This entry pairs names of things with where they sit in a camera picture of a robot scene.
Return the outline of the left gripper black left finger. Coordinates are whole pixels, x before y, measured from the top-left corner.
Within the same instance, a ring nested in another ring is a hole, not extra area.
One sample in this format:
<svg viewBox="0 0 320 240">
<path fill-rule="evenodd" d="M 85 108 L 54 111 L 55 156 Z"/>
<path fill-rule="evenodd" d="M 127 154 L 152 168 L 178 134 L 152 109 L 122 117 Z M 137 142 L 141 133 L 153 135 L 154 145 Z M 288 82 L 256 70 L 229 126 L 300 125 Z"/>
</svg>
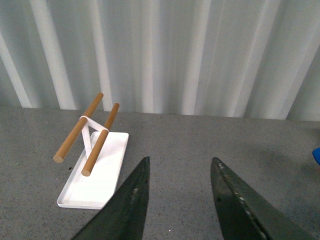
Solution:
<svg viewBox="0 0 320 240">
<path fill-rule="evenodd" d="M 144 157 L 107 204 L 74 240 L 141 240 L 150 182 L 150 158 Z"/>
</svg>

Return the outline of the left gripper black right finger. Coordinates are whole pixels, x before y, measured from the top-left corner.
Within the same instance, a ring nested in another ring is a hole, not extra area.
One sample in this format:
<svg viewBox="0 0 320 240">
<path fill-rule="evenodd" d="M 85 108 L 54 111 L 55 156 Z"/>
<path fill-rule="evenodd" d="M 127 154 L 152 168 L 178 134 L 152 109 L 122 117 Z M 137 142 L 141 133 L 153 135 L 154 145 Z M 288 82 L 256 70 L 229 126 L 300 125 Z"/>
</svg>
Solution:
<svg viewBox="0 0 320 240">
<path fill-rule="evenodd" d="M 219 158 L 210 167 L 217 217 L 226 240 L 311 240 Z"/>
</svg>

